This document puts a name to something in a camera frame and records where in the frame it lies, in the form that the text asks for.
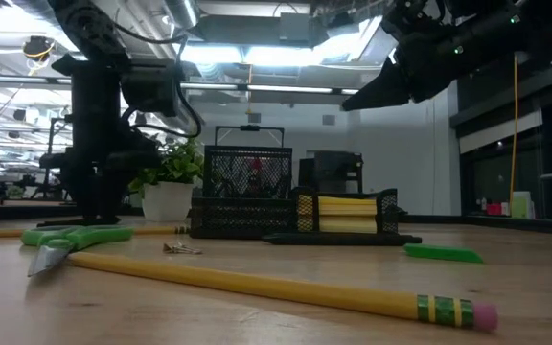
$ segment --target yellow pencil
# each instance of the yellow pencil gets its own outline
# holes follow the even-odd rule
[[[0,229],[0,238],[19,238],[26,229]],[[133,229],[133,235],[169,235],[187,233],[186,226],[143,226]]]
[[[494,306],[456,298],[296,282],[209,268],[133,260],[122,256],[78,252],[68,258],[72,264],[80,267],[204,288],[365,311],[466,329],[474,328],[479,331],[488,332],[497,328],[497,312]]]

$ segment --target wooden stick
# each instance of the wooden stick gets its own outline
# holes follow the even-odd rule
[[[170,235],[179,233],[184,226],[143,226],[136,227],[133,235]],[[0,229],[0,239],[19,238],[26,229]]]

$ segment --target scissors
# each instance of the scissors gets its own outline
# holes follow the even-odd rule
[[[39,247],[27,276],[55,267],[71,252],[99,243],[127,241],[131,236],[132,228],[118,225],[61,225],[25,230],[20,237],[23,244]]]

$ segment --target pink eraser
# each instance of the pink eraser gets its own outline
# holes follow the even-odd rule
[[[475,329],[490,332],[497,328],[497,308],[495,306],[474,303],[472,309]]]

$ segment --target white wall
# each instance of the white wall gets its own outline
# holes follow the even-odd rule
[[[195,110],[206,121],[200,140],[206,145],[214,145],[216,126],[248,125],[245,114],[247,104],[230,103],[220,106],[215,103],[196,103]],[[257,103],[252,104],[253,112],[262,113],[261,127],[283,127],[285,147],[293,148],[293,181],[297,185],[299,160],[306,158],[308,150],[347,150],[347,113],[340,112],[335,105]],[[323,115],[335,115],[335,126],[323,126]],[[218,135],[222,137],[226,129]],[[280,139],[280,132],[272,131]],[[218,143],[219,145],[278,147],[279,144],[267,132],[240,132],[232,130]]]
[[[412,215],[460,214],[452,87],[423,103],[350,114],[349,149],[363,154],[366,193],[397,188],[400,205]]]

